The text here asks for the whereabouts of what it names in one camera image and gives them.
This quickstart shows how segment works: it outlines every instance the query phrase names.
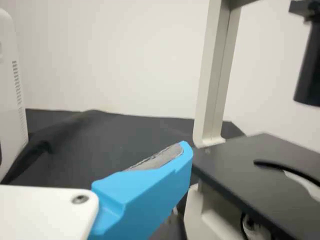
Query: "white device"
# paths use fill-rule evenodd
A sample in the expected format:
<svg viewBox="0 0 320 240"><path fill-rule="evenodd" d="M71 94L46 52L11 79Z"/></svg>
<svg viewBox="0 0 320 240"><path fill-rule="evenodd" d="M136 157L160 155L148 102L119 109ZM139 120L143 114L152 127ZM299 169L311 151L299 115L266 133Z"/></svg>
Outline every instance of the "white device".
<svg viewBox="0 0 320 240"><path fill-rule="evenodd" d="M27 142L16 32L9 14L0 9L0 181Z"/></svg>

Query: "white vertical pole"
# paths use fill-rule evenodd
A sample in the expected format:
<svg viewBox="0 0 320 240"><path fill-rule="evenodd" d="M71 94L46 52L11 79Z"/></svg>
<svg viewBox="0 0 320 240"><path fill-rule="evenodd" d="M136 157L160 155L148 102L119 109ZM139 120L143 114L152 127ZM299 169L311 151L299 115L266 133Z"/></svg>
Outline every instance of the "white vertical pole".
<svg viewBox="0 0 320 240"><path fill-rule="evenodd" d="M221 128L241 13L238 5L235 0L209 1L193 127L197 148L225 141Z"/></svg>

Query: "black mount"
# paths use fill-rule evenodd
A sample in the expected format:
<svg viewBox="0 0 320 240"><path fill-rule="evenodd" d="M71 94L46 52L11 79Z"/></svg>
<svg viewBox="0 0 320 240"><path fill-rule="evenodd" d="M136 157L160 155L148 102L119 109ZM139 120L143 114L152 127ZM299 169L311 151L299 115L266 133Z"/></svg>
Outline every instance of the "black mount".
<svg viewBox="0 0 320 240"><path fill-rule="evenodd" d="M289 12L304 17L306 21L320 22L320 0L292 0Z"/></svg>

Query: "white stand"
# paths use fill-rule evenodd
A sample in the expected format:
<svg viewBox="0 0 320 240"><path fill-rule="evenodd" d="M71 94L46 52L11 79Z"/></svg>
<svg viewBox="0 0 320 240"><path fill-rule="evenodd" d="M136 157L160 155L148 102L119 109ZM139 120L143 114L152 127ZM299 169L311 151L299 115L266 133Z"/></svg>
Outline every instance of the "white stand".
<svg viewBox="0 0 320 240"><path fill-rule="evenodd" d="M0 181L28 142L14 23L0 9Z"/></svg>
<svg viewBox="0 0 320 240"><path fill-rule="evenodd" d="M221 128L241 7L256 0L210 0L199 80L193 142L197 148L225 142ZM237 240L240 210L209 186L191 186L184 225L189 240Z"/></svg>

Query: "black fabric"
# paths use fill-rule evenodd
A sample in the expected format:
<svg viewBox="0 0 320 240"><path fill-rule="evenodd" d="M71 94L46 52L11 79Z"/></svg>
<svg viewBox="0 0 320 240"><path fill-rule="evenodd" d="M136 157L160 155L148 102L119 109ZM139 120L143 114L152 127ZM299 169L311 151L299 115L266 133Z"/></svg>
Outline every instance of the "black fabric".
<svg viewBox="0 0 320 240"><path fill-rule="evenodd" d="M26 110L30 140L5 183L90 189L97 179L127 169L182 140L192 147L192 119L128 116L101 111ZM243 136L232 122L222 137ZM190 184L198 182L191 175ZM184 213L187 195L178 204ZM186 240L182 216L171 215L151 240Z"/></svg>

